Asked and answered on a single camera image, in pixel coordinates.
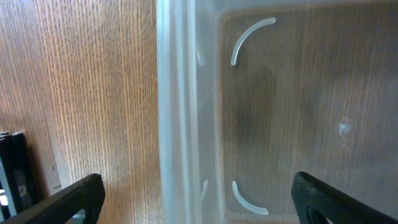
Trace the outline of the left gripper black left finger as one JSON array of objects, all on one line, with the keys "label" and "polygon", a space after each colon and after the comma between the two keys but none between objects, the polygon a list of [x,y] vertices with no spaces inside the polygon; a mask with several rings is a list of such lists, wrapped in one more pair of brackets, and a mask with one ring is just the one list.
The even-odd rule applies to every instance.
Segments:
[{"label": "left gripper black left finger", "polygon": [[2,223],[66,223],[80,210],[84,210],[83,223],[96,224],[104,204],[105,195],[101,175],[90,174]]}]

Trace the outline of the clear plastic container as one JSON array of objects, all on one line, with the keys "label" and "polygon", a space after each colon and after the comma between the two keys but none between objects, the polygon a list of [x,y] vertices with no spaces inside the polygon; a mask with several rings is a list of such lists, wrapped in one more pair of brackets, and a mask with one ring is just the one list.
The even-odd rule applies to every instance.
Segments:
[{"label": "clear plastic container", "polygon": [[158,1],[166,223],[297,223],[307,172],[397,218],[396,1]]}]

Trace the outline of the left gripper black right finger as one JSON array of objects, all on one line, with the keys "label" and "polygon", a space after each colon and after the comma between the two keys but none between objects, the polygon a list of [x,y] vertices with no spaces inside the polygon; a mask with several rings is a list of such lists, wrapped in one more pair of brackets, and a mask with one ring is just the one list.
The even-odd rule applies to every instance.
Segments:
[{"label": "left gripper black right finger", "polygon": [[306,172],[297,172],[291,188],[301,224],[391,223],[397,220],[381,213]]}]

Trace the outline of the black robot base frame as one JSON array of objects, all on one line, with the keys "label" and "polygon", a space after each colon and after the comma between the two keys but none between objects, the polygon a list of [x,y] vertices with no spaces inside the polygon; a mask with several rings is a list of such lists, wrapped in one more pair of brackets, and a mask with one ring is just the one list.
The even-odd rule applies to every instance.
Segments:
[{"label": "black robot base frame", "polygon": [[39,202],[23,132],[1,134],[1,221]]}]

